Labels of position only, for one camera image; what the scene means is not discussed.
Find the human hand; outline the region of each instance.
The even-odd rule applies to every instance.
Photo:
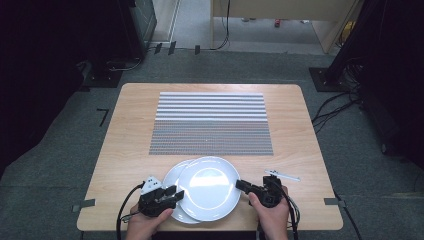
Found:
[[[283,186],[284,192],[287,194],[287,188]],[[264,207],[258,197],[253,193],[249,193],[250,204],[258,213],[259,221],[268,240],[286,240],[287,237],[287,221],[289,218],[289,205],[285,198],[273,207]]]
[[[130,212],[138,211],[138,204]],[[158,217],[147,217],[142,213],[135,214],[128,222],[126,240],[148,240],[156,233],[157,228],[165,222],[173,212],[172,208],[165,209]]]

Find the stacked plates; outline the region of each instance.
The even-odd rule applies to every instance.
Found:
[[[165,176],[165,187],[176,185],[184,190],[184,198],[177,203],[172,217],[196,224],[215,221],[228,215],[240,198],[235,188],[240,176],[234,166],[219,157],[202,157],[175,165]]]

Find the wooden table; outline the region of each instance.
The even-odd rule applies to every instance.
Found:
[[[226,17],[229,0],[210,0],[211,48],[214,17]],[[229,17],[312,20],[322,49],[328,53],[343,31],[359,0],[231,0]]]
[[[301,212],[300,230],[338,230],[343,221],[337,205],[325,205],[334,193],[311,124],[301,89],[297,85],[251,84],[150,84],[122,87],[105,136],[77,226],[82,231],[113,231],[119,208],[129,191],[150,175],[162,180],[177,163],[201,156],[149,155],[152,130],[161,92],[252,92],[264,97],[273,155],[220,156],[231,162],[241,179],[262,186],[265,169],[300,177],[282,179]],[[124,214],[138,201],[130,198]],[[225,218],[196,225],[170,219],[160,231],[255,231],[257,217],[242,193],[236,208]]]

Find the grid pattern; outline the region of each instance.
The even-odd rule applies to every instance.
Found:
[[[273,155],[262,93],[161,92],[150,155]]]

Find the gray carpet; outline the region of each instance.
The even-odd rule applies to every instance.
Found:
[[[332,61],[329,55],[149,52],[142,65],[123,74],[117,89],[75,93],[42,142],[6,169],[0,183],[0,239],[80,238],[78,213],[70,208],[85,197],[122,84],[294,83],[301,87],[312,118],[335,94],[317,93],[308,67],[327,67]],[[347,102],[347,97],[337,99],[324,111]],[[97,109],[111,110],[103,126],[104,112]],[[317,137],[333,187],[346,201],[363,239],[423,239],[424,198],[418,194],[424,191],[423,171],[401,157],[381,154],[365,112],[352,106],[331,119]],[[300,239],[357,239],[341,212],[341,230],[301,231]],[[84,234],[84,239],[114,238],[113,232]]]

